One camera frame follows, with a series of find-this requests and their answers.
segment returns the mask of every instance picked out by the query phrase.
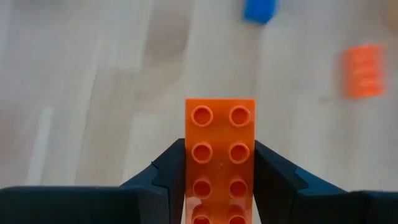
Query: blurry orange brick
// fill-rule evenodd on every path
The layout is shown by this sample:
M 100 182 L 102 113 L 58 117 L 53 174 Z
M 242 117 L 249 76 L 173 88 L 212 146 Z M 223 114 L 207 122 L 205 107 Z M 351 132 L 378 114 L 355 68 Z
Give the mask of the blurry orange brick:
M 345 52 L 345 91 L 350 98 L 383 94 L 382 48 L 365 45 Z

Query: orange block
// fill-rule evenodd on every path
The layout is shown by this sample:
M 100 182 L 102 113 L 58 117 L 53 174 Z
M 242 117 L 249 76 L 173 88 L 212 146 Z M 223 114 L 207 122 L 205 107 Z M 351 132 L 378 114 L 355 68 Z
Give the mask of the orange block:
M 185 101 L 186 224 L 250 224 L 255 101 Z
M 346 96 L 360 98 L 384 93 L 382 49 L 366 45 L 345 52 Z

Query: orange plastic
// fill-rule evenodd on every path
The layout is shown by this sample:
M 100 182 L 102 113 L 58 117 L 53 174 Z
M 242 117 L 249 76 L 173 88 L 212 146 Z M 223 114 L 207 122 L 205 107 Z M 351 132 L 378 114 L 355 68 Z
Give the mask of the orange plastic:
M 251 224 L 255 102 L 185 101 L 186 224 Z
M 345 52 L 346 96 L 360 98 L 384 93 L 382 49 L 366 45 Z

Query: blue lego brick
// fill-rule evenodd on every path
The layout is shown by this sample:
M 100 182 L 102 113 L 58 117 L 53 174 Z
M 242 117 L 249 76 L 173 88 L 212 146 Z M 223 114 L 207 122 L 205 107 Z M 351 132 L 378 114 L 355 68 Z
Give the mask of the blue lego brick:
M 246 0 L 244 18 L 259 24 L 266 24 L 274 17 L 277 0 Z

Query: orange duplo block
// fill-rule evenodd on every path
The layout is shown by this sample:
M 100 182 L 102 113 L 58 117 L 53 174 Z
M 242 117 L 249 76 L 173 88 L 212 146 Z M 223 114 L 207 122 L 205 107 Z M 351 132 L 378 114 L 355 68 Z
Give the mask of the orange duplo block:
M 346 96 L 360 98 L 384 93 L 382 48 L 365 45 L 345 52 Z
M 255 101 L 185 101 L 186 224 L 251 224 Z

